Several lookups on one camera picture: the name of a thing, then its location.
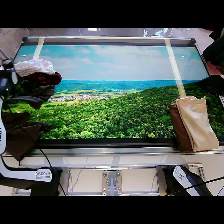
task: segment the beige cloth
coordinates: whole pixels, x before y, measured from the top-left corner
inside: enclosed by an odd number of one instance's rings
[[[176,104],[193,150],[196,152],[217,149],[219,141],[209,124],[206,99],[186,96],[177,99]]]

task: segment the metal bracket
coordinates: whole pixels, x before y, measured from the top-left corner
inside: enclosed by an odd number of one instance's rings
[[[104,171],[102,181],[102,193],[104,196],[119,196],[122,192],[121,172]]]

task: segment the brown cloth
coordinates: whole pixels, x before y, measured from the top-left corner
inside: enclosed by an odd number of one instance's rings
[[[52,126],[43,123],[27,122],[29,118],[30,114],[27,112],[18,114],[3,112],[2,115],[6,129],[6,151],[18,161],[34,149],[40,134],[52,129]]]
[[[172,118],[174,131],[177,136],[179,150],[184,152],[193,152],[188,133],[183,124],[183,121],[181,120],[177,105],[170,104],[169,111]]]

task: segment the beige tape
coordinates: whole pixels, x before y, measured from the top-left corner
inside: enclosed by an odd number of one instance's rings
[[[176,62],[176,59],[175,59],[175,56],[174,56],[174,53],[173,53],[173,49],[172,49],[171,44],[170,44],[170,39],[165,39],[165,44],[166,44],[166,49],[168,51],[170,64],[172,66],[172,70],[173,70],[173,74],[174,74],[174,77],[175,77],[175,80],[176,80],[176,84],[177,84],[177,88],[178,88],[180,98],[185,97],[186,93],[185,93],[184,86],[183,86],[183,83],[182,83],[182,78],[180,76],[180,72],[179,72],[179,69],[178,69],[178,66],[177,66],[177,62]]]
[[[40,52],[41,52],[41,49],[42,49],[43,44],[44,44],[44,39],[45,39],[45,37],[40,37],[39,38],[38,45],[37,45],[36,50],[35,50],[34,55],[33,55],[33,59],[35,59],[35,60],[38,59],[39,56],[40,56]]]

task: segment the flat screen display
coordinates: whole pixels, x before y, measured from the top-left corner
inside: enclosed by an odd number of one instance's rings
[[[15,62],[33,58],[21,46]],[[223,108],[196,83],[208,77],[195,47],[172,47],[187,95],[207,97],[210,123],[224,135]],[[178,98],[166,46],[44,45],[40,58],[63,80],[39,110],[19,103],[32,121],[53,125],[42,139],[150,139],[174,136],[169,104]]]

